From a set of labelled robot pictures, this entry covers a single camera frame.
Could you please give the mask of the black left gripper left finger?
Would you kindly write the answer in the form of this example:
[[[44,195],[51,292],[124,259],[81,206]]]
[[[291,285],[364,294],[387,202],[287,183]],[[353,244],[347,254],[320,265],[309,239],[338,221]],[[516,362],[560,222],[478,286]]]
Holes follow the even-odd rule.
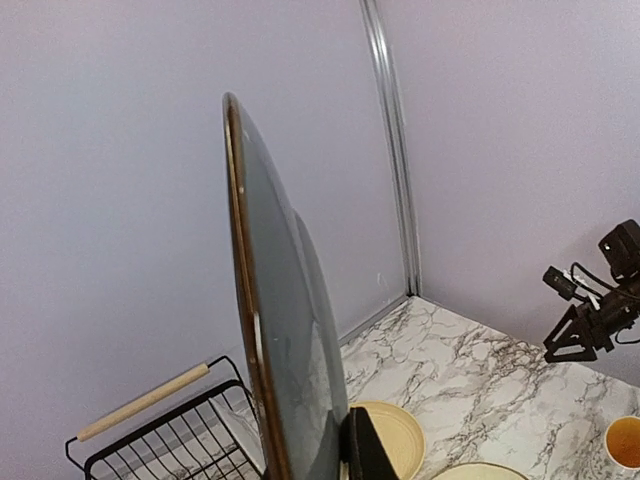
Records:
[[[363,407],[351,407],[340,427],[340,457],[350,480],[398,480],[391,461]]]

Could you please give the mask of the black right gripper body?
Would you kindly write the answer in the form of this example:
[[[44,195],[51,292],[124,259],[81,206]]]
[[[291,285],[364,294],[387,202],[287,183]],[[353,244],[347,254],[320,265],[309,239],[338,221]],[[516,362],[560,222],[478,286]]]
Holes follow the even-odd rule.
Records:
[[[613,337],[639,318],[639,298],[609,292],[596,308],[591,300],[577,307],[581,345],[589,351],[614,349]]]

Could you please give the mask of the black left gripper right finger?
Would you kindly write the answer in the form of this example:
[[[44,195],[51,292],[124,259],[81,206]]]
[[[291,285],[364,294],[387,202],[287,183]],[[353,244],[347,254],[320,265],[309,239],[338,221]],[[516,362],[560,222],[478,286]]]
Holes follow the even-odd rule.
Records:
[[[559,323],[543,341],[547,363],[593,362],[597,360],[591,327],[575,305],[570,305]]]

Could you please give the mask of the pale yellow round plate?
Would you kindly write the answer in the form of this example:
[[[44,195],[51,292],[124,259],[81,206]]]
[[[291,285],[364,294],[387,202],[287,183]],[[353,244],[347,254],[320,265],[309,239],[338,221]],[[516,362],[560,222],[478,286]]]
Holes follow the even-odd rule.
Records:
[[[383,401],[360,401],[351,407],[366,409],[399,479],[413,479],[426,454],[424,432],[415,417]]]

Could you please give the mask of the grey reindeer plate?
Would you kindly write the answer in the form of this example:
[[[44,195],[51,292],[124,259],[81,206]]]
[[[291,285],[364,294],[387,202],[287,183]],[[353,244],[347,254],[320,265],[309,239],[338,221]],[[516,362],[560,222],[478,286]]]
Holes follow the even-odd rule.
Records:
[[[223,122],[236,295],[266,475],[339,479],[348,400],[315,249],[232,93]]]

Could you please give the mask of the cream bird pattern plate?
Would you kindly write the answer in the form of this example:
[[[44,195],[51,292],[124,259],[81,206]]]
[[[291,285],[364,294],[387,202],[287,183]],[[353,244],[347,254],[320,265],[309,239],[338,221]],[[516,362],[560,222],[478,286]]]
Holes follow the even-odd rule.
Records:
[[[527,477],[503,465],[472,462],[443,470],[433,480],[527,480]]]

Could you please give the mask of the black wire dish rack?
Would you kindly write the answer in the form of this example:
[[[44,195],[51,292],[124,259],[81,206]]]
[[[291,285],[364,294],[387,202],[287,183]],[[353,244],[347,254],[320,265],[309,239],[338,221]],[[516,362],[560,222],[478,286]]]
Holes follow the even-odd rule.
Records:
[[[265,467],[233,425],[253,428],[252,394],[226,355],[208,363],[222,378],[82,459],[80,440],[65,442],[66,459],[83,479],[260,479]]]

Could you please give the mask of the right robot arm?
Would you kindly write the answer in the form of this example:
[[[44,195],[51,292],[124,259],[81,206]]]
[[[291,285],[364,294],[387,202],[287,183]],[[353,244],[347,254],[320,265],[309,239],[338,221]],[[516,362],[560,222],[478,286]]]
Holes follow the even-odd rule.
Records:
[[[543,282],[569,307],[545,338],[548,363],[593,362],[597,352],[639,341],[619,335],[639,320],[639,224],[629,219],[618,224],[598,243],[612,281],[604,281],[578,262],[569,269],[554,266]]]

